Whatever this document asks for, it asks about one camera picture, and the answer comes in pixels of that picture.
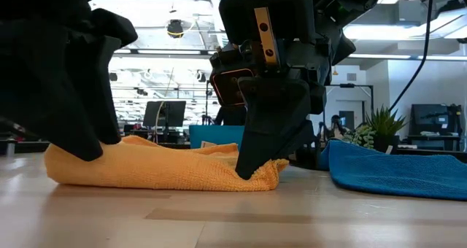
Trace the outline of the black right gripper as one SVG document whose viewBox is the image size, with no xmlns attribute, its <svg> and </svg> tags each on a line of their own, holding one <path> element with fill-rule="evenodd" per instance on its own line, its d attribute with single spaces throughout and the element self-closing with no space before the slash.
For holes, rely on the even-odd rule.
<svg viewBox="0 0 467 248">
<path fill-rule="evenodd" d="M 314 0 L 220 0 L 228 44 L 212 71 L 250 69 L 239 79 L 247 119 L 236 173 L 250 179 L 308 114 L 325 110 L 331 19 Z"/>
</svg>

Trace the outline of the black robot arms pair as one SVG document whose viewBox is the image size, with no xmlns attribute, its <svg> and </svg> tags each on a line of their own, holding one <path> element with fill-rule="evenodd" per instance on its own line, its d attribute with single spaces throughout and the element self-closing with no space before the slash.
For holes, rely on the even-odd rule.
<svg viewBox="0 0 467 248">
<path fill-rule="evenodd" d="M 329 141 L 339 140 L 348 143 L 355 143 L 355 131 L 345 127 L 341 123 L 338 115 L 331 117 L 331 126 L 327 127 L 324 122 L 319 122 L 317 133 L 317 145 L 325 147 Z"/>
</svg>

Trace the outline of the wide black monitor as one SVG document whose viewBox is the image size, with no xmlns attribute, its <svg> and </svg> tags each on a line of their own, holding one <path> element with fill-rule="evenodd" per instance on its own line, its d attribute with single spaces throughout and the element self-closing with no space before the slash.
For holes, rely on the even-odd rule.
<svg viewBox="0 0 467 248">
<path fill-rule="evenodd" d="M 461 113 L 461 105 L 456 104 L 412 104 L 409 135 L 432 132 L 442 136 L 448 136 L 451 133 L 459 136 L 463 131 Z"/>
</svg>

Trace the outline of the dark office desk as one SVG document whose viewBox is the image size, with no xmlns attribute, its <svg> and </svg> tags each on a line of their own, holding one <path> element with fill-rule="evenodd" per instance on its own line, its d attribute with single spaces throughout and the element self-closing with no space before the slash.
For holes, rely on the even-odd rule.
<svg viewBox="0 0 467 248">
<path fill-rule="evenodd" d="M 459 136 L 415 136 L 407 137 L 408 144 L 423 150 L 460 151 Z"/>
</svg>

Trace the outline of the black gantry frame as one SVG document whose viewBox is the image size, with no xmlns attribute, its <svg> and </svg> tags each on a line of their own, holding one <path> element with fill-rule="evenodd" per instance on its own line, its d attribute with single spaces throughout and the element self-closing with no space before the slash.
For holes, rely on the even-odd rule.
<svg viewBox="0 0 467 248">
<path fill-rule="evenodd" d="M 327 87 L 327 104 L 323 112 L 325 124 L 331 124 L 331 117 L 338 115 L 340 122 L 348 129 L 355 129 L 366 122 L 374 111 L 374 88 L 372 85 L 352 83 L 335 84 Z"/>
</svg>

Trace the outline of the potted succulent plant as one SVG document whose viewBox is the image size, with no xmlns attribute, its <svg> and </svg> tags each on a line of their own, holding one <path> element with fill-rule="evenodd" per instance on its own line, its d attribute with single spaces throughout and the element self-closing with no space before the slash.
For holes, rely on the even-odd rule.
<svg viewBox="0 0 467 248">
<path fill-rule="evenodd" d="M 389 108 L 382 106 L 370 115 L 366 115 L 366 121 L 355 130 L 346 132 L 343 141 L 385 154 L 393 154 L 399 144 L 397 132 L 406 125 L 405 117 L 397 118 L 396 115 L 397 112 L 392 113 Z"/>
</svg>

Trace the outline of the blue microfiber towel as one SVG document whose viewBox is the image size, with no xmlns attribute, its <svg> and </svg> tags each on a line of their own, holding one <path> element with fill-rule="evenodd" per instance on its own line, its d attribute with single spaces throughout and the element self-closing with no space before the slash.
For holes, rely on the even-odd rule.
<svg viewBox="0 0 467 248">
<path fill-rule="evenodd" d="M 317 169 L 348 190 L 467 201 L 467 163 L 451 155 L 388 155 L 332 140 Z"/>
</svg>

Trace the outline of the teal plastic basket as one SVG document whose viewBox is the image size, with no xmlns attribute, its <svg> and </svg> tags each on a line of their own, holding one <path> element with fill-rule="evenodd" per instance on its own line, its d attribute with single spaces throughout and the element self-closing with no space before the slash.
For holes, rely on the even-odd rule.
<svg viewBox="0 0 467 248">
<path fill-rule="evenodd" d="M 201 148 L 202 142 L 213 144 L 242 143 L 244 126 L 241 125 L 190 125 L 189 137 L 192 149 Z"/>
</svg>

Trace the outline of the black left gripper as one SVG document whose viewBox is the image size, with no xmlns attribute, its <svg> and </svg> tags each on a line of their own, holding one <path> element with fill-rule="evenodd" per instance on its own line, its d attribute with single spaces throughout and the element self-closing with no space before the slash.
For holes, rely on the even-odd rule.
<svg viewBox="0 0 467 248">
<path fill-rule="evenodd" d="M 44 21 L 14 21 L 39 18 Z M 84 160 L 103 154 L 66 68 L 69 29 L 135 42 L 131 21 L 90 0 L 0 0 L 0 116 Z"/>
</svg>

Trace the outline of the black monitor on stand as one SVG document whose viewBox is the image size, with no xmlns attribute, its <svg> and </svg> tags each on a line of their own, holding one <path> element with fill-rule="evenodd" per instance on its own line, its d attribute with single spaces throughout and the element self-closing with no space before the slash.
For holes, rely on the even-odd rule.
<svg viewBox="0 0 467 248">
<path fill-rule="evenodd" d="M 186 101 L 149 101 L 143 126 L 153 132 L 154 142 L 168 142 L 170 128 L 181 128 L 185 119 Z"/>
</svg>

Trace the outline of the orange microfiber towel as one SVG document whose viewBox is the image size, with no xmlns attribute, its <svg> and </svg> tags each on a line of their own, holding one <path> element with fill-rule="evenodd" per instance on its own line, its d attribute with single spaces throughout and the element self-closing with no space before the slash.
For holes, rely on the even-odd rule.
<svg viewBox="0 0 467 248">
<path fill-rule="evenodd" d="M 254 192 L 275 189 L 288 165 L 285 159 L 269 160 L 245 180 L 235 171 L 236 144 L 178 150 L 125 136 L 102 150 L 100 158 L 86 162 L 51 144 L 44 153 L 47 175 L 65 185 Z"/>
</svg>

